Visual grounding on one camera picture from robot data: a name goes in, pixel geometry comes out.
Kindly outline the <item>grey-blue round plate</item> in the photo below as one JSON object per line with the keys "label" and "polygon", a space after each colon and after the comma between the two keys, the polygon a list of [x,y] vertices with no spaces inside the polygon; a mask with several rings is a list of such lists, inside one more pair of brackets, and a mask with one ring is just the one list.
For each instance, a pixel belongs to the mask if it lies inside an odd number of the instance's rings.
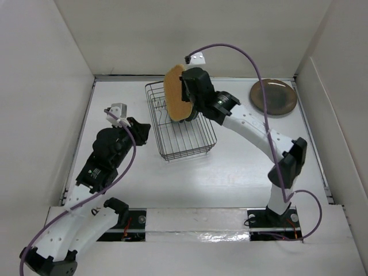
{"label": "grey-blue round plate", "polygon": [[198,111],[195,109],[195,107],[192,108],[190,116],[185,119],[186,122],[193,121],[197,118]]}

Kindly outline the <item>woven bamboo plate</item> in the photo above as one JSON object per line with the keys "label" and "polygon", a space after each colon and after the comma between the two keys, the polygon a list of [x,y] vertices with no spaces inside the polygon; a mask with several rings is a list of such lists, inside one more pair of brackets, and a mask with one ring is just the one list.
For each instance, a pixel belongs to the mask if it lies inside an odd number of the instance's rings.
{"label": "woven bamboo plate", "polygon": [[187,119],[193,107],[191,102],[182,101],[182,82],[179,77],[184,70],[184,65],[177,64],[165,74],[163,80],[167,113],[176,122]]}

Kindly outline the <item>brown speckled plate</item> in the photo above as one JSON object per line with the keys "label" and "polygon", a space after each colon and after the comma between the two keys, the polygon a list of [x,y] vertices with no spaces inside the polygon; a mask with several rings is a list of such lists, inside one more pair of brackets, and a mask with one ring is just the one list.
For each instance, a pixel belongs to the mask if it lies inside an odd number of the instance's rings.
{"label": "brown speckled plate", "polygon": [[[291,86],[277,79],[263,79],[262,83],[268,115],[284,116],[296,107],[297,94]],[[263,92],[260,81],[252,86],[249,98],[253,106],[263,113]]]}

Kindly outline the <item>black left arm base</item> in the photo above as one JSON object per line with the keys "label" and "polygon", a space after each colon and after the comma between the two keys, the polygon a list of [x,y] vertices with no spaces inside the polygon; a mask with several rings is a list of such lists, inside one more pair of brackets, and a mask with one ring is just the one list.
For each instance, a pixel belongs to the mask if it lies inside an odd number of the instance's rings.
{"label": "black left arm base", "polygon": [[145,224],[147,221],[146,209],[129,209],[118,223],[106,231],[98,242],[144,242]]}

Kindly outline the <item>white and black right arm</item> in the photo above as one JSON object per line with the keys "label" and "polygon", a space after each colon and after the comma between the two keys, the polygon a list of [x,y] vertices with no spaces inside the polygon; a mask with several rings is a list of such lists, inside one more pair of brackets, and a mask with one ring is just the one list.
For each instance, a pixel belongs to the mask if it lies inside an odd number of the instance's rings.
{"label": "white and black right arm", "polygon": [[266,206],[266,221],[279,226],[286,220],[296,178],[305,163],[307,142],[293,140],[267,127],[255,118],[246,106],[226,91],[216,91],[209,74],[199,67],[180,76],[182,99],[193,103],[196,111],[230,129],[265,153],[274,163],[267,177],[272,183]]}

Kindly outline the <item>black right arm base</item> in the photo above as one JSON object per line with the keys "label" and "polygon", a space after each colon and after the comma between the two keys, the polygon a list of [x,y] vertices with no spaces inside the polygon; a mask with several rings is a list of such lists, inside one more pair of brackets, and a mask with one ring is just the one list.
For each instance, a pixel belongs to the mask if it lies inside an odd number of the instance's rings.
{"label": "black right arm base", "polygon": [[291,241],[302,238],[296,208],[291,207],[282,215],[267,208],[248,209],[243,225],[249,229],[253,241]]}

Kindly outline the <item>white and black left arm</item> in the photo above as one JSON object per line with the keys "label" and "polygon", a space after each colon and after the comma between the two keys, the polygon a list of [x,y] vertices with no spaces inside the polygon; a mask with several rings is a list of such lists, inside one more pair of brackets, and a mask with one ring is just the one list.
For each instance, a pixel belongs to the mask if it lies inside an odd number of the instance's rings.
{"label": "white and black left arm", "polygon": [[19,274],[28,266],[38,275],[74,275],[78,258],[108,229],[129,223],[129,206],[117,198],[105,199],[132,166],[117,169],[129,152],[145,145],[150,124],[111,116],[112,126],[97,133],[92,153],[69,192],[64,210],[36,234],[21,251]]}

